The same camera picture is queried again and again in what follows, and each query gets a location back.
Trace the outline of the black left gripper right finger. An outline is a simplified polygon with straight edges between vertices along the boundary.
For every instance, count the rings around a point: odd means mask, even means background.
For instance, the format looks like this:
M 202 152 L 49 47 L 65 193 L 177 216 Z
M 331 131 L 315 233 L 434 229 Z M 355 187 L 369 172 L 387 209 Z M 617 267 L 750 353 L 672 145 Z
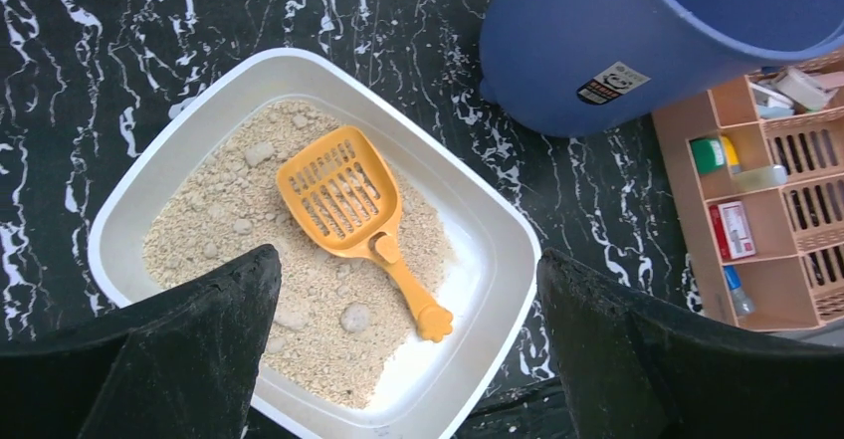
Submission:
M 751 332 L 546 250 L 537 291 L 580 438 L 839 438 L 843 351 Z

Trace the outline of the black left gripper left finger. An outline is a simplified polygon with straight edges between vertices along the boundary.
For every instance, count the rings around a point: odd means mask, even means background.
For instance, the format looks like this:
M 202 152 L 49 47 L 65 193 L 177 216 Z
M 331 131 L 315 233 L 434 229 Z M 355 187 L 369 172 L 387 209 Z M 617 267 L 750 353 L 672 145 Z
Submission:
M 1 346 L 5 438 L 237 438 L 282 271 L 259 246 L 72 328 Z

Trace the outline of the yellow slotted litter scoop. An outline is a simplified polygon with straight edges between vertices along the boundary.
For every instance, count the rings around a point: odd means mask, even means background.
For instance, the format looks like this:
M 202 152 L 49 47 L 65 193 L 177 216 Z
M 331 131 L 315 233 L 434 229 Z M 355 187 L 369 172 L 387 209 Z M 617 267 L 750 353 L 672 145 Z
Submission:
M 308 144 L 277 170 L 292 217 L 320 248 L 378 265 L 404 297 L 420 338 L 440 342 L 453 315 L 406 264 L 398 230 L 402 196 L 384 158 L 359 128 L 340 126 Z

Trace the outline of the white plastic litter box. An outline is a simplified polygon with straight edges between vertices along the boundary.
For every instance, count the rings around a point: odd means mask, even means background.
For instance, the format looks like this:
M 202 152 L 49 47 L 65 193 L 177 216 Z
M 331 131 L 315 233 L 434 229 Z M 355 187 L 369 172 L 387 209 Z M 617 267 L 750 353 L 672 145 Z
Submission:
M 329 60 L 294 48 L 256 54 L 213 83 L 145 149 L 100 209 L 88 262 L 103 293 L 125 307 L 154 296 L 142 262 L 152 220 L 182 181 L 251 114 L 307 99 L 360 128 L 437 209 L 455 261 L 437 300 L 454 316 L 439 343 L 408 339 L 388 362 L 373 404 L 328 403 L 274 371 L 253 407 L 304 438 L 448 438 L 494 378 L 536 292 L 539 242 L 514 206 L 460 158 Z

